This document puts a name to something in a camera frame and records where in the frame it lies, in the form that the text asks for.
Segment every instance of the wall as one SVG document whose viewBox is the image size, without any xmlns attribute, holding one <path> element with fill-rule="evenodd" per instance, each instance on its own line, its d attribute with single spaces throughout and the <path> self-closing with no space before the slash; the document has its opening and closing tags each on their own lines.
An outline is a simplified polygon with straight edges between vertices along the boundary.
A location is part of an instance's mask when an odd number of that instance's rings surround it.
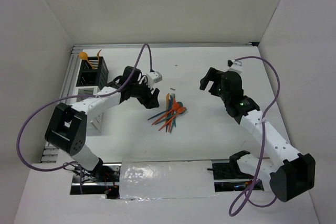
<svg viewBox="0 0 336 224">
<path fill-rule="evenodd" d="M 279 0 L 46 0 L 75 44 L 260 41 Z"/>
<path fill-rule="evenodd" d="M 0 223 L 12 223 L 29 170 L 15 151 L 16 136 L 35 108 L 57 98 L 69 61 L 71 40 L 43 0 L 0 0 Z M 32 121 L 23 154 L 38 162 L 51 110 Z"/>
<path fill-rule="evenodd" d="M 281 0 L 259 46 L 279 72 L 292 143 L 316 159 L 311 197 L 321 224 L 336 220 L 335 46 L 335 0 Z"/>
</svg>

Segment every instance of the white panel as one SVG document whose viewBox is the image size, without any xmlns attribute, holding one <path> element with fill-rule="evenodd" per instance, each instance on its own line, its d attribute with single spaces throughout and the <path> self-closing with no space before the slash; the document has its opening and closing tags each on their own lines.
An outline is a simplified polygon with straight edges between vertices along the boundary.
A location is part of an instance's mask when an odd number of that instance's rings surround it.
<svg viewBox="0 0 336 224">
<path fill-rule="evenodd" d="M 13 223 L 28 176 L 15 141 L 22 123 L 38 106 L 57 98 L 69 62 L 71 41 L 42 0 L 0 0 L 0 222 Z M 22 151 L 38 162 L 51 109 L 23 134 Z"/>
<path fill-rule="evenodd" d="M 65 170 L 31 171 L 14 224 L 318 224 L 308 193 L 287 203 L 276 201 L 265 209 L 248 203 L 238 216 L 232 218 L 228 209 L 239 192 L 193 199 L 110 200 L 101 195 L 69 195 L 71 180 L 72 173 Z M 264 205 L 273 197 L 272 193 L 254 191 L 251 200 Z"/>
<path fill-rule="evenodd" d="M 281 0 L 259 47 L 280 75 L 292 144 L 317 161 L 310 192 L 321 224 L 336 220 L 335 22 L 335 0 Z"/>
<path fill-rule="evenodd" d="M 109 81 L 123 73 L 126 66 L 133 66 L 139 48 L 103 49 L 109 68 Z M 87 49 L 96 55 L 98 49 Z M 260 145 L 254 137 L 231 118 L 219 97 L 200 90 L 199 81 L 210 67 L 225 71 L 227 60 L 242 56 L 259 56 L 257 47 L 168 47 L 152 48 L 153 69 L 162 74 L 163 80 L 154 87 L 160 89 L 160 108 L 147 110 L 137 99 L 130 98 L 104 113 L 102 132 L 87 136 L 86 144 L 104 162 L 121 162 L 124 158 L 136 161 L 180 161 L 199 159 L 225 159 L 241 150 L 259 156 Z M 144 50 L 138 68 L 149 71 L 149 54 Z M 262 109 L 274 99 L 262 61 L 243 61 L 243 88 Z M 165 110 L 167 93 L 175 93 L 188 111 L 176 119 L 171 134 L 158 131 L 155 120 L 147 119 Z M 288 139 L 277 106 L 267 118 L 279 133 Z M 60 152 L 59 162 L 65 162 Z"/>
<path fill-rule="evenodd" d="M 122 162 L 120 198 L 171 199 L 215 196 L 211 161 Z"/>
<path fill-rule="evenodd" d="M 260 41 L 279 0 L 46 0 L 77 44 Z"/>
</svg>

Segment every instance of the white table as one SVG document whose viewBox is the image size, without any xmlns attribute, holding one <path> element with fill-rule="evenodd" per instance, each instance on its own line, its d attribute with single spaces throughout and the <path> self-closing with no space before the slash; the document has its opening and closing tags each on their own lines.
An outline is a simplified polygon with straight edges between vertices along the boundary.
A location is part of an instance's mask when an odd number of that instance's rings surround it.
<svg viewBox="0 0 336 224">
<path fill-rule="evenodd" d="M 98 49 L 85 51 L 93 56 Z M 109 68 L 109 80 L 122 74 L 125 66 L 134 65 L 138 53 L 139 48 L 103 49 L 101 56 Z M 226 159 L 240 150 L 258 155 L 260 146 L 226 114 L 220 98 L 199 90 L 199 81 L 209 67 L 225 71 L 228 59 L 260 56 L 256 47 L 162 47 L 153 48 L 152 53 L 153 68 L 163 76 L 157 85 L 163 106 L 146 110 L 136 99 L 130 99 L 105 112 L 102 134 L 88 136 L 86 141 L 95 154 L 104 162 Z M 264 109 L 274 95 L 263 63 L 244 60 L 243 67 L 245 93 Z M 146 50 L 138 68 L 143 73 L 149 70 Z M 146 120 L 163 110 L 165 95 L 169 92 L 176 93 L 177 100 L 188 108 L 185 115 L 177 118 L 177 128 L 172 134 L 158 132 L 158 127 Z M 276 105 L 267 118 L 288 139 Z M 68 160 L 69 157 L 60 152 L 57 164 Z M 69 195 L 71 178 L 72 174 L 63 170 L 31 171 L 15 223 L 318 223 L 309 193 L 285 204 L 277 201 L 267 209 L 247 204 L 241 214 L 231 218 L 228 207 L 236 192 L 193 199 L 105 200 L 98 195 Z M 272 197 L 271 193 L 255 191 L 252 199 L 262 204 L 270 202 Z"/>
</svg>

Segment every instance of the purple cable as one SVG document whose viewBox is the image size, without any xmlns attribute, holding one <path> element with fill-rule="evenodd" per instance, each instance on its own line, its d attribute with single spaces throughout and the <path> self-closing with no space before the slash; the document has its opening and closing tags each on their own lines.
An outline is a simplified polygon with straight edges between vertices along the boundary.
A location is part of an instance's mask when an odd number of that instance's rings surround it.
<svg viewBox="0 0 336 224">
<path fill-rule="evenodd" d="M 256 57 L 256 56 L 245 56 L 245 57 L 241 57 L 241 58 L 238 58 L 236 59 L 236 61 L 239 61 L 239 60 L 244 60 L 244 59 L 258 59 L 258 60 L 262 60 L 263 62 L 265 62 L 274 72 L 275 74 L 275 77 L 277 79 L 277 93 L 273 99 L 273 101 L 270 103 L 270 105 L 267 106 L 267 108 L 264 110 L 263 112 L 263 115 L 262 115 L 262 119 L 265 117 L 266 113 L 268 112 L 268 110 L 273 106 L 273 104 L 277 101 L 278 97 L 279 97 L 279 93 L 280 93 L 280 79 L 279 79 L 279 76 L 278 76 L 278 73 L 276 72 L 275 68 L 272 66 L 272 64 L 261 58 L 261 57 Z M 262 122 L 261 123 L 262 125 L 262 142 L 261 142 L 261 149 L 260 149 L 260 156 L 259 156 L 259 161 L 258 161 L 258 165 L 257 165 L 257 169 L 256 169 L 256 172 L 254 174 L 254 177 L 253 177 L 253 180 L 252 180 L 252 183 L 245 188 L 244 191 L 242 191 L 238 196 L 237 198 L 235 198 L 235 200 L 232 202 L 230 208 L 229 208 L 229 215 L 231 217 L 233 216 L 236 216 L 242 209 L 243 207 L 246 205 L 247 202 L 250 202 L 252 205 L 256 206 L 256 207 L 269 207 L 271 206 L 275 201 L 276 201 L 276 197 L 274 198 L 274 200 L 267 204 L 267 205 L 264 205 L 264 206 L 260 206 L 260 205 L 257 205 L 253 202 L 250 201 L 250 196 L 253 192 L 253 188 L 255 186 L 255 184 L 257 183 L 257 178 L 258 178 L 258 174 L 259 174 L 259 171 L 260 171 L 260 167 L 261 167 L 261 163 L 263 161 L 263 156 L 264 156 L 264 151 L 265 151 L 265 142 L 266 142 L 266 128 L 265 128 L 265 122 Z M 234 205 L 236 204 L 237 200 L 242 196 L 242 195 L 245 195 L 245 199 L 243 200 L 242 204 L 240 204 L 240 206 L 237 208 L 237 210 L 235 212 L 232 212 L 232 209 L 234 207 Z"/>
<path fill-rule="evenodd" d="M 135 72 L 135 69 L 136 69 L 136 67 L 137 67 L 137 65 L 138 65 L 138 63 L 139 63 L 139 60 L 140 60 L 140 58 L 141 58 L 142 52 L 143 52 L 143 50 L 145 49 L 146 46 L 148 47 L 148 50 L 149 50 L 150 68 L 151 68 L 151 71 L 153 71 L 153 70 L 152 70 L 152 52 L 151 52 L 151 48 L 150 48 L 150 46 L 149 46 L 147 43 L 145 43 L 145 44 L 143 44 L 143 46 L 141 47 L 141 50 L 140 50 L 140 52 L 139 52 L 137 61 L 135 62 L 134 67 L 133 67 L 133 69 L 132 69 L 130 75 L 128 76 L 128 78 L 127 78 L 126 81 L 124 82 L 124 84 L 121 85 L 121 87 L 118 88 L 117 90 L 115 90 L 115 91 L 113 91 L 113 92 L 111 92 L 111 93 L 108 93 L 108 94 L 102 94 L 100 97 L 108 97 L 108 96 L 110 96 L 110 95 L 113 95 L 113 94 L 119 92 L 120 90 L 122 90 L 122 89 L 126 86 L 126 84 L 131 80 L 131 78 L 132 78 L 132 76 L 133 76 L 133 74 L 134 74 L 134 72 Z M 16 153 L 17 153 L 19 159 L 21 160 L 21 162 L 22 162 L 24 165 L 26 165 L 28 168 L 33 169 L 33 170 L 37 170 L 37 171 L 39 171 L 39 172 L 53 172 L 53 171 L 55 171 L 55 170 L 63 169 L 63 168 L 65 168 L 65 167 L 67 167 L 68 165 L 71 165 L 71 164 L 77 164 L 77 165 L 79 165 L 79 168 L 80 168 L 80 174 L 82 174 L 82 167 L 81 167 L 81 165 L 78 164 L 76 161 L 72 161 L 72 162 L 69 162 L 69 163 L 65 163 L 65 164 L 63 164 L 62 166 L 55 167 L 55 168 L 50 168 L 50 169 L 42 169 L 42 168 L 35 167 L 35 166 L 29 164 L 29 163 L 23 158 L 23 156 L 22 156 L 22 153 L 21 153 L 21 150 L 20 150 L 20 140 L 21 140 L 21 136 L 22 136 L 23 130 L 24 130 L 25 127 L 27 126 L 28 122 L 29 122 L 29 121 L 30 121 L 30 120 L 31 120 L 31 119 L 32 119 L 38 112 L 40 112 L 41 110 L 45 109 L 46 107 L 48 107 L 48 106 L 50 106 L 50 105 L 52 105 L 52 104 L 54 104 L 54 103 L 56 103 L 56 102 L 62 101 L 62 100 L 67 100 L 67 99 L 72 99 L 72 98 L 90 98 L 90 97 L 96 97 L 96 96 L 95 96 L 94 94 L 92 94 L 92 95 L 87 95 L 87 94 L 82 94 L 82 95 L 70 95 L 70 96 L 68 96 L 68 97 L 62 97 L 62 98 L 53 100 L 53 101 L 51 101 L 51 102 L 48 102 L 48 103 L 46 103 L 45 105 L 39 107 L 36 111 L 34 111 L 34 112 L 27 118 L 27 120 L 23 123 L 23 125 L 22 125 L 22 127 L 21 127 L 21 129 L 20 129 L 20 131 L 19 131 L 19 134 L 18 134 L 18 136 L 17 136 L 17 139 L 16 139 Z M 80 187 L 80 191 L 81 191 L 81 193 L 82 193 L 82 188 L 81 188 L 81 176 L 80 176 L 80 178 L 79 178 L 79 181 L 80 181 L 80 182 L 79 182 L 79 187 Z"/>
</svg>

